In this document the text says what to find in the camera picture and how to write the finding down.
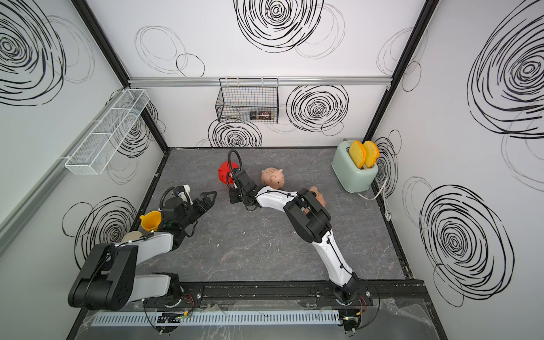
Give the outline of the red piggy bank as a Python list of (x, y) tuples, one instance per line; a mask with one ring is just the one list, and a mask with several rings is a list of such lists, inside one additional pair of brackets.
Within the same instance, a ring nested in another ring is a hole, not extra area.
[(224, 162), (220, 165), (218, 169), (218, 178), (224, 184), (233, 184), (229, 162)]

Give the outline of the light pink piggy bank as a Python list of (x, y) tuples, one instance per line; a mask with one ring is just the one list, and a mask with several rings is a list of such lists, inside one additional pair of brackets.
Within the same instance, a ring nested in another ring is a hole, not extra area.
[(273, 167), (262, 170), (262, 184), (274, 189), (282, 189), (286, 184), (283, 170)]

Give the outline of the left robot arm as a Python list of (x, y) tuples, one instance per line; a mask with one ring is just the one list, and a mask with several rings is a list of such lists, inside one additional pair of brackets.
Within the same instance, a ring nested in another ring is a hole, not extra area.
[(179, 248), (192, 233), (198, 219), (217, 198), (208, 191), (191, 198), (188, 186), (167, 189), (157, 210), (141, 216), (147, 234), (134, 240), (94, 246), (75, 279), (69, 294), (71, 307), (118, 311), (128, 303), (150, 298), (168, 298), (172, 307), (183, 299), (183, 288), (175, 273), (138, 275), (141, 263)]

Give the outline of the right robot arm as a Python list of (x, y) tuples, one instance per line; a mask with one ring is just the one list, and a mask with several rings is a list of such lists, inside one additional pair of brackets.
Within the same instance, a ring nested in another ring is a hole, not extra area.
[(296, 234), (313, 245), (319, 254), (327, 269), (335, 298), (345, 305), (354, 300), (358, 276), (337, 246), (331, 215), (316, 188), (285, 191), (283, 171), (273, 168), (262, 171), (261, 185), (256, 184), (245, 170), (231, 169), (227, 185), (231, 203), (241, 202), (247, 208), (270, 208), (285, 213)]

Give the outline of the orange-tan piggy bank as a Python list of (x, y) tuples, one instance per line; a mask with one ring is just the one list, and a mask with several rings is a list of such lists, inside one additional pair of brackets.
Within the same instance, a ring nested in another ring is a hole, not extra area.
[(315, 198), (320, 202), (320, 204), (325, 208), (326, 207), (326, 201), (324, 199), (324, 196), (318, 191), (316, 186), (313, 186), (310, 188), (310, 192), (313, 193)]

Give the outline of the yellow mug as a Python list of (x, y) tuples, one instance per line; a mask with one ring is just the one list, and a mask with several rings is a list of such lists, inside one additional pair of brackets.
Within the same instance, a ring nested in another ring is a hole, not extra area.
[(140, 226), (146, 232), (157, 232), (162, 223), (162, 214), (160, 211), (151, 211), (145, 215), (140, 215)]

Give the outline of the small items in basket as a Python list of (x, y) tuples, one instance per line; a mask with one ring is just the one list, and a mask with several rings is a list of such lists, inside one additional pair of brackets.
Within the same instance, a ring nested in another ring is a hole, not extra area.
[(252, 110), (249, 115), (250, 115), (250, 120), (257, 120), (257, 121), (273, 120), (275, 117), (272, 112), (256, 111), (256, 110)]

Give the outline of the mint green toaster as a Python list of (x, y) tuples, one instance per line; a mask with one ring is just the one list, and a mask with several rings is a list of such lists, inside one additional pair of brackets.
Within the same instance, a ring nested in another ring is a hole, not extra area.
[(378, 166), (370, 169), (358, 169), (349, 156), (349, 147), (354, 140), (341, 142), (334, 154), (331, 166), (345, 191), (350, 194), (362, 193), (371, 188), (378, 174)]

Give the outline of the yellow toast slice left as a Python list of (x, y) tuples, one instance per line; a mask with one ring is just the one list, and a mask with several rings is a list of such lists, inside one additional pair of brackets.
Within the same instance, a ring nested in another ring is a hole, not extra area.
[(356, 140), (353, 141), (348, 149), (348, 155), (357, 169), (362, 169), (366, 162), (367, 152), (364, 145)]

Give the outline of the yellow toast slice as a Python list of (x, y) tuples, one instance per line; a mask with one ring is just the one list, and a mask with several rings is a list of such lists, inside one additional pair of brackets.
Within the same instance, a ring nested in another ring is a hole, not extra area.
[(348, 155), (357, 169), (362, 169), (366, 162), (367, 152), (364, 145), (356, 140), (353, 141), (348, 149)]
[(366, 153), (364, 167), (366, 169), (370, 169), (374, 167), (375, 163), (377, 162), (380, 156), (380, 150), (378, 149), (378, 146), (370, 140), (365, 141), (363, 147)]

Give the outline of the yellow toast slice right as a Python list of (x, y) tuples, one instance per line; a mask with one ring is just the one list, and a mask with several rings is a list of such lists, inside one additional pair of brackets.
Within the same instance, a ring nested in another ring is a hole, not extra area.
[(366, 169), (370, 169), (374, 167), (375, 163), (377, 162), (380, 156), (380, 150), (378, 149), (378, 146), (370, 140), (365, 141), (363, 147), (366, 153), (364, 167)]

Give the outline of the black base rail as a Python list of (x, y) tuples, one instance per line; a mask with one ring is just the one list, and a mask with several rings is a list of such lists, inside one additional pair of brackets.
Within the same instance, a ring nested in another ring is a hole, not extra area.
[(157, 310), (200, 308), (212, 302), (296, 300), (318, 307), (374, 306), (386, 298), (425, 298), (428, 290), (421, 280), (360, 280), (356, 294), (343, 303), (334, 294), (333, 286), (325, 280), (263, 281), (263, 282), (182, 282), (181, 297), (151, 297), (144, 306)]

